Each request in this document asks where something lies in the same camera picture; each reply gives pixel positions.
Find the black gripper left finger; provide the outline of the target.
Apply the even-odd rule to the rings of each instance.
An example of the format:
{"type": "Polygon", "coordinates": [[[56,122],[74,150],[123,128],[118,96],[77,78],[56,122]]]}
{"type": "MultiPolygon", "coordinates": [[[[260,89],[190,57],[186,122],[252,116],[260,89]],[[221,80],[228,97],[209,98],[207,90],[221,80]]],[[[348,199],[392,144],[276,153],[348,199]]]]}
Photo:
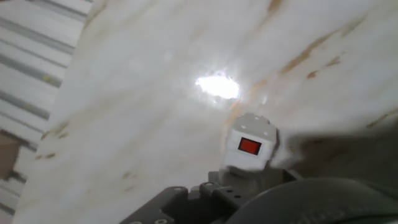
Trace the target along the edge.
{"type": "Polygon", "coordinates": [[[227,220],[248,197],[233,187],[223,187],[218,173],[192,189],[168,187],[130,214],[120,224],[213,224],[227,220]]]}

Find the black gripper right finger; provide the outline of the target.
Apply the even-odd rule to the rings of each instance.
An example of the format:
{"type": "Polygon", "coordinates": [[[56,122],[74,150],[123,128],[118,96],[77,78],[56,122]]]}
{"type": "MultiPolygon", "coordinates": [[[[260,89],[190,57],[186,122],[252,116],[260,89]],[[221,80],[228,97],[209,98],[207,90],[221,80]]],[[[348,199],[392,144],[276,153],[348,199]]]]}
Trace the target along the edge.
{"type": "Polygon", "coordinates": [[[283,170],[282,171],[282,180],[283,182],[293,182],[296,180],[302,180],[303,177],[294,170],[283,170]]]}

